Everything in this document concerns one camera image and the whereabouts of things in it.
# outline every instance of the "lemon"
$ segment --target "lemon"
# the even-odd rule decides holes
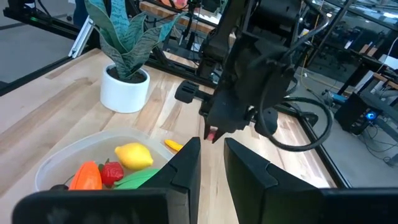
[[[138,142],[118,146],[114,152],[121,164],[131,170],[142,170],[154,163],[148,148]]]

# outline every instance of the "toy fruit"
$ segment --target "toy fruit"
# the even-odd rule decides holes
[[[173,140],[169,140],[169,139],[166,139],[166,140],[164,141],[164,143],[166,143],[166,145],[167,145],[168,147],[170,147],[170,148],[176,150],[177,152],[180,151],[180,150],[182,149],[182,147],[184,147],[183,145],[181,145],[181,144],[179,144],[179,143],[177,143],[177,142],[175,142],[175,141],[173,141]]]
[[[126,189],[137,189],[147,180],[149,180],[153,175],[155,175],[159,169],[146,169],[135,172],[133,174],[128,175],[127,177],[121,179],[120,181],[116,181],[115,188],[116,190],[126,190]]]
[[[104,185],[112,186],[115,181],[121,180],[124,176],[123,168],[118,162],[107,162],[99,171]]]
[[[101,174],[94,161],[88,161],[76,172],[69,190],[101,190]]]
[[[149,150],[138,142],[116,147],[114,152],[121,164],[131,170],[142,170],[154,163]]]

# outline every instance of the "green vegetable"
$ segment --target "green vegetable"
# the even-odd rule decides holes
[[[116,181],[115,188],[116,190],[132,190],[132,189],[137,189],[139,186],[141,186],[143,183],[145,183],[147,180],[149,180],[151,177],[153,177],[159,169],[145,169],[141,171],[137,171],[133,174],[130,174],[123,179]]]

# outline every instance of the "carrot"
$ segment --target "carrot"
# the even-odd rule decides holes
[[[85,162],[80,166],[69,190],[102,190],[101,174],[94,161]]]

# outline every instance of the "strawberry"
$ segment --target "strawberry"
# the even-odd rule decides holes
[[[104,185],[112,186],[115,181],[123,178],[123,168],[118,162],[107,162],[100,168],[101,180]]]

